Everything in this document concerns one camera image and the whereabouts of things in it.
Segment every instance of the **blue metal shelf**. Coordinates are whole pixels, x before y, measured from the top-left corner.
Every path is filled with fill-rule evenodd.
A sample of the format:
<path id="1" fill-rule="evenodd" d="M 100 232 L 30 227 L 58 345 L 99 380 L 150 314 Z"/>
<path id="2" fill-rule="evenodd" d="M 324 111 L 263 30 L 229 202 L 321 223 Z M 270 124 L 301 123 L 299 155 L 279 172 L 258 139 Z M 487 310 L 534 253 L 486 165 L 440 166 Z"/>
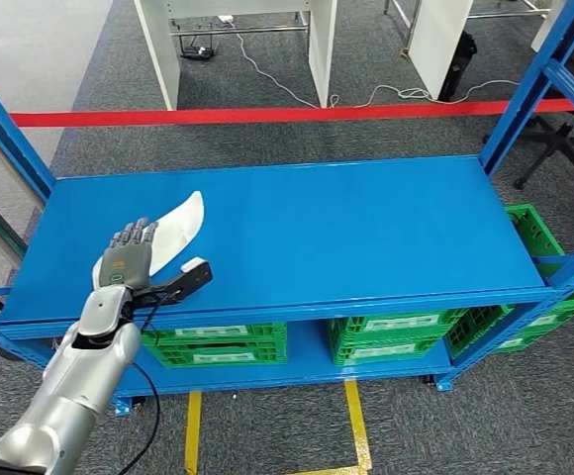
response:
<path id="1" fill-rule="evenodd" d="M 91 290 L 91 269 L 119 226 L 162 216 L 196 189 L 202 229 L 158 278 L 196 255 L 215 280 L 159 329 L 292 322 L 289 362 L 165 370 L 138 360 L 162 393 L 434 375 L 438 389 L 574 292 L 574 255 L 546 284 L 489 181 L 551 83 L 574 103 L 566 6 L 479 156 L 190 170 L 55 180 L 0 105 L 0 149 L 42 203 L 30 250 L 0 315 L 0 346 L 42 367 L 35 339 L 64 333 Z M 0 289 L 0 295 L 8 289 Z M 453 361 L 442 341 L 416 360 L 335 367 L 319 319 L 518 303 Z M 138 315 L 137 320 L 144 315 Z M 128 371 L 115 401 L 149 394 Z"/>
<path id="2" fill-rule="evenodd" d="M 136 360 L 162 394 L 421 376 L 452 369 L 442 340 L 423 358 L 335 366 L 325 327 L 324 322 L 316 321 L 289 324 L 285 364 L 165 369 L 145 348 L 141 348 Z M 134 368 L 128 369 L 116 392 L 116 396 L 122 398 L 150 394 L 148 383 Z"/>
<path id="3" fill-rule="evenodd" d="M 148 192 L 128 191 L 138 189 Z M 113 230 L 156 220 L 193 190 L 203 195 L 202 229 L 157 278 L 200 255 L 215 279 L 160 309 L 159 326 L 426 310 L 426 296 L 440 309 L 507 295 L 531 302 L 549 292 L 474 156 L 143 173 L 59 180 L 0 330 L 15 337 L 18 326 L 6 324 L 62 321 L 62 331 L 79 317 L 92 266 Z M 48 331 L 30 329 L 26 337 Z"/>

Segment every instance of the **crate label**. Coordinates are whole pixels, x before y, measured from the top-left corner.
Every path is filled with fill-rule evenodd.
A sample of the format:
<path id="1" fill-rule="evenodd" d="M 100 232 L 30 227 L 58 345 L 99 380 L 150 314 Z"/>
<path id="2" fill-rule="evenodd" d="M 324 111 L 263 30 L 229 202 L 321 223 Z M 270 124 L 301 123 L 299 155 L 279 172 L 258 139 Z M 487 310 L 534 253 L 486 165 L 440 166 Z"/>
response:
<path id="1" fill-rule="evenodd" d="M 555 314 L 543 315 L 539 319 L 535 319 L 532 323 L 529 324 L 529 327 L 537 327 L 538 325 L 550 325 L 557 320 L 557 316 Z"/>
<path id="2" fill-rule="evenodd" d="M 194 329 L 178 329 L 177 336 L 227 336 L 248 334 L 245 325 L 233 325 L 230 327 L 197 327 Z"/>
<path id="3" fill-rule="evenodd" d="M 439 323 L 440 314 L 409 317 L 407 319 L 371 320 L 364 327 L 363 332 L 381 332 L 383 330 L 413 329 L 416 327 L 430 327 Z"/>
<path id="4" fill-rule="evenodd" d="M 513 338 L 507 339 L 504 343 L 498 346 L 499 348 L 511 348 L 512 346 L 519 346 L 522 344 L 524 340 L 522 338 Z"/>
<path id="5" fill-rule="evenodd" d="M 195 363 L 235 363 L 240 361 L 255 361 L 254 353 L 232 353 L 232 354 L 193 354 L 192 360 Z"/>
<path id="6" fill-rule="evenodd" d="M 404 354 L 415 351 L 416 343 L 386 346 L 384 348 L 358 348 L 353 352 L 351 358 L 372 358 L 373 356 L 386 356 L 389 354 Z"/>

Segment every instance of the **robotic arm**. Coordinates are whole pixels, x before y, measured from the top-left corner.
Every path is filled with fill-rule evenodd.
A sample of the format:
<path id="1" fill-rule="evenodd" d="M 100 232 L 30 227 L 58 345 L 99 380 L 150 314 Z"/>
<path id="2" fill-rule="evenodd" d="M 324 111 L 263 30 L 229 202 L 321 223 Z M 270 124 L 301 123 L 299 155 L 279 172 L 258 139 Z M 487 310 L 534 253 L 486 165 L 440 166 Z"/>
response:
<path id="1" fill-rule="evenodd" d="M 132 322 L 139 308 L 182 300 L 212 280 L 208 262 L 194 258 L 181 274 L 151 286 L 149 266 L 157 226 L 145 219 L 116 233 L 105 250 L 101 288 L 92 292 L 42 373 L 30 407 L 0 438 L 0 475 L 73 473 L 96 420 L 140 346 Z M 142 330 L 146 328 L 148 320 Z"/>

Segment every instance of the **green plastic crate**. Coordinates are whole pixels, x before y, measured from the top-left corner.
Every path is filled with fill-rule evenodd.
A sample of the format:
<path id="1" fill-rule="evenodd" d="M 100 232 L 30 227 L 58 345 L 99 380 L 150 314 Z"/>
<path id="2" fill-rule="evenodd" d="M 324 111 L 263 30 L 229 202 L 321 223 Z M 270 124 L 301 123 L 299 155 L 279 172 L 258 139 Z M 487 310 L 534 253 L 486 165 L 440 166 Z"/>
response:
<path id="1" fill-rule="evenodd" d="M 399 339 L 372 339 L 370 341 L 353 341 L 347 339 L 340 325 L 333 319 L 327 321 L 331 343 L 331 356 L 334 364 L 344 366 L 350 364 L 388 361 L 391 359 L 421 358 L 440 339 L 439 336 L 429 338 L 407 337 Z"/>
<path id="2" fill-rule="evenodd" d="M 178 344 L 150 345 L 145 347 L 167 368 L 267 364 L 287 361 L 287 340 L 178 342 Z"/>
<path id="3" fill-rule="evenodd" d="M 564 254 L 562 247 L 555 240 L 532 205 L 509 206 L 505 210 L 518 231 L 520 239 L 529 255 Z M 557 268 L 559 268 L 557 264 L 539 264 L 538 266 L 538 270 L 543 277 L 549 277 Z M 511 305 L 469 309 L 447 334 L 452 353 L 454 356 L 458 355 L 513 309 L 514 306 Z M 515 337 L 540 336 L 551 332 L 573 316 L 574 293 L 522 329 Z"/>
<path id="4" fill-rule="evenodd" d="M 345 337 L 353 341 L 373 339 L 442 336 L 467 309 L 378 315 L 333 319 Z"/>
<path id="5" fill-rule="evenodd" d="M 228 327 L 201 327 L 193 329 L 163 330 L 144 332 L 144 344 L 178 344 L 180 341 L 205 340 L 206 338 L 255 341 L 285 338 L 286 327 L 282 324 L 232 325 Z"/>
<path id="6" fill-rule="evenodd" d="M 494 352 L 513 353 L 515 351 L 522 351 L 523 349 L 538 341 L 542 336 L 544 336 L 544 333 L 514 336 L 513 338 L 507 339 L 507 341 L 501 344 L 498 348 L 495 349 Z"/>

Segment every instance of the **blue shelf post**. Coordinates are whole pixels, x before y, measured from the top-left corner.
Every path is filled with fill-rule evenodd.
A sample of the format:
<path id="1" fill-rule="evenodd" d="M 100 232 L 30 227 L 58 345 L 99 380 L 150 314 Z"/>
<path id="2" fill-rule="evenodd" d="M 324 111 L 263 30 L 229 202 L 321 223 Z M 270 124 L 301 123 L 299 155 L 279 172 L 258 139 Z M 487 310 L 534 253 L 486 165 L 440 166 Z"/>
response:
<path id="1" fill-rule="evenodd" d="M 574 1 L 567 2 L 548 37 L 525 74 L 507 111 L 501 117 L 480 161 L 492 174 L 507 155 L 536 105 L 553 85 L 574 104 L 574 76 L 564 64 L 574 49 Z M 513 337 L 550 308 L 574 292 L 574 255 L 562 256 L 563 264 L 548 279 L 553 293 L 539 303 L 520 304 L 453 361 L 454 370 L 434 378 L 439 391 L 449 391 L 452 381 L 473 364 Z"/>
<path id="2" fill-rule="evenodd" d="M 36 368 L 43 369 L 54 353 L 52 348 L 33 340 L 12 341 L 0 334 L 0 348 L 27 361 Z"/>
<path id="3" fill-rule="evenodd" d="M 56 179 L 0 103 L 0 151 L 45 205 Z"/>

